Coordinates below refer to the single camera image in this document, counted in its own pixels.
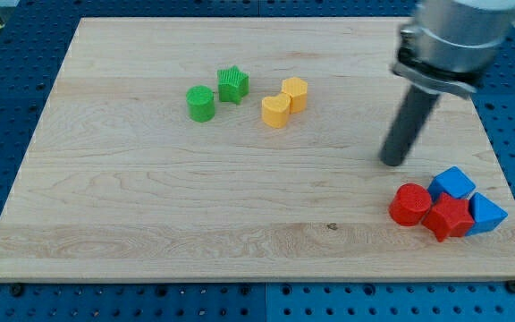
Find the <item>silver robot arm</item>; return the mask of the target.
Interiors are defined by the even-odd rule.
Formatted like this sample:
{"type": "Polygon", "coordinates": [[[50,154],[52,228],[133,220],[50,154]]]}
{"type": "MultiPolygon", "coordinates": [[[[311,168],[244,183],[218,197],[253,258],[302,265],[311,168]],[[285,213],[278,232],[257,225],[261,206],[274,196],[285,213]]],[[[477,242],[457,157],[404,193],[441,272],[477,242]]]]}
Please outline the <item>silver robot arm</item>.
{"type": "Polygon", "coordinates": [[[409,93],[468,98],[494,61],[515,19],[515,0],[419,1],[399,27],[392,72],[409,93]]]}

